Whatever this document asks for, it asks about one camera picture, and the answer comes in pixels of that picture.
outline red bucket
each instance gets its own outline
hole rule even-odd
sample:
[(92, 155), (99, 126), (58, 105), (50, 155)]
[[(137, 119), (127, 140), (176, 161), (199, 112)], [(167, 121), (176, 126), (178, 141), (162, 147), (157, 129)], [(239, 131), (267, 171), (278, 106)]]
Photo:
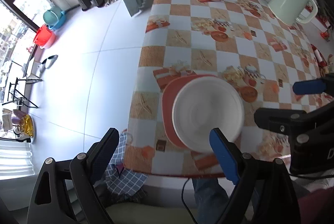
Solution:
[(50, 29), (48, 29), (45, 24), (43, 24), (41, 28), (38, 29), (38, 31), (36, 32), (36, 36), (33, 42), (36, 43), (38, 46), (43, 47), (47, 42), (49, 42), (50, 44), (50, 41), (52, 41), (53, 43), (55, 38), (55, 34)]

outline black cable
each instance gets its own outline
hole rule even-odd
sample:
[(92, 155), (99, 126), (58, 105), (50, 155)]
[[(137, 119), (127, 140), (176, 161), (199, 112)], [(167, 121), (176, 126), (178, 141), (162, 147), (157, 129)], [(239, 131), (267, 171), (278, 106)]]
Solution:
[(183, 185), (183, 187), (182, 187), (181, 200), (182, 200), (182, 203), (183, 203), (184, 207), (187, 209), (189, 215), (191, 216), (191, 219), (193, 220), (193, 222), (194, 222), (195, 224), (198, 224), (197, 221), (196, 221), (196, 219), (195, 219), (194, 216), (192, 215), (191, 211), (189, 210), (188, 206), (186, 205), (186, 203), (184, 202), (184, 199), (183, 199), (184, 188), (185, 188), (185, 186), (186, 186), (186, 184), (187, 184), (187, 182), (188, 182), (189, 180), (190, 180), (190, 178), (188, 178), (188, 179), (186, 180), (186, 182), (184, 183), (184, 185)]
[(307, 179), (307, 180), (321, 180), (321, 179), (328, 179), (328, 178), (334, 178), (334, 175), (325, 175), (325, 176), (320, 176), (320, 177), (308, 177), (308, 176), (300, 176), (300, 175), (292, 175), (289, 174), (292, 177), (297, 177), (297, 178), (302, 178), (302, 179)]

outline pitcher handle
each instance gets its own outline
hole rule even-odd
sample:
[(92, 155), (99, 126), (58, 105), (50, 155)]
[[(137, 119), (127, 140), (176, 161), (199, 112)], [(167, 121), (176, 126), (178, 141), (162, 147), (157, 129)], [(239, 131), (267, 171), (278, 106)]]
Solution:
[(309, 1), (313, 4), (313, 10), (309, 14), (309, 16), (307, 16), (306, 18), (297, 17), (296, 20), (300, 23), (308, 23), (311, 21), (311, 19), (313, 19), (318, 14), (318, 7), (315, 1), (314, 0), (309, 0)]

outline dining table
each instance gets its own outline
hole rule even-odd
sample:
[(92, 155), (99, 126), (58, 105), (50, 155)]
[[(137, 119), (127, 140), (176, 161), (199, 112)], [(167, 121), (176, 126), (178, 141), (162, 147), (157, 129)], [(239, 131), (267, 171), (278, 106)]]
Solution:
[(275, 17), (270, 0), (154, 0), (132, 96), (124, 166), (175, 177), (221, 177), (214, 153), (190, 150), (172, 122), (176, 95), (189, 81), (216, 76), (242, 98), (241, 152), (290, 160), (288, 137), (260, 129), (260, 107), (313, 111), (326, 94), (295, 95), (297, 81), (320, 77), (303, 27)]

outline white sheer curtain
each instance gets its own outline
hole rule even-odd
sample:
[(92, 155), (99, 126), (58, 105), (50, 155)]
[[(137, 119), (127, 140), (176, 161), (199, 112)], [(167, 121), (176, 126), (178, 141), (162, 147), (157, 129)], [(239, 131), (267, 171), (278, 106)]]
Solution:
[(0, 180), (33, 175), (30, 144), (0, 140)]

